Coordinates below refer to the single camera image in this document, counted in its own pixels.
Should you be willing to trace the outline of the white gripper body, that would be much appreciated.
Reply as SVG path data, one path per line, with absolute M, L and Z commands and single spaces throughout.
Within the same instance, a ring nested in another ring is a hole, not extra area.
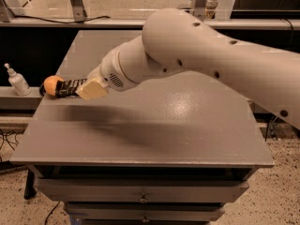
M 120 46 L 112 49 L 104 56 L 98 66 L 99 74 L 104 82 L 115 91 L 127 91 L 137 86 L 135 82 L 130 80 L 121 68 L 119 61 Z

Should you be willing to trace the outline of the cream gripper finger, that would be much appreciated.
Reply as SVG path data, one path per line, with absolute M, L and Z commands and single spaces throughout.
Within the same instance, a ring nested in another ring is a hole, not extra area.
M 90 80 L 80 85 L 76 90 L 76 94 L 84 100 L 89 100 L 103 98 L 108 94 L 108 91 L 96 80 Z
M 87 79 L 88 79 L 88 80 L 99 79 L 99 78 L 100 78 L 100 71 L 99 71 L 99 68 L 98 68 L 98 67 L 94 68 L 94 69 L 87 75 Z

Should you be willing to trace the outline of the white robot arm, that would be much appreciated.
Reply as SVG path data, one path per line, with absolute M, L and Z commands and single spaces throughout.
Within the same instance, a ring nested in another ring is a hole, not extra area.
M 183 10 L 164 8 L 139 37 L 111 50 L 76 94 L 101 98 L 186 70 L 200 72 L 300 128 L 300 56 L 227 37 Z

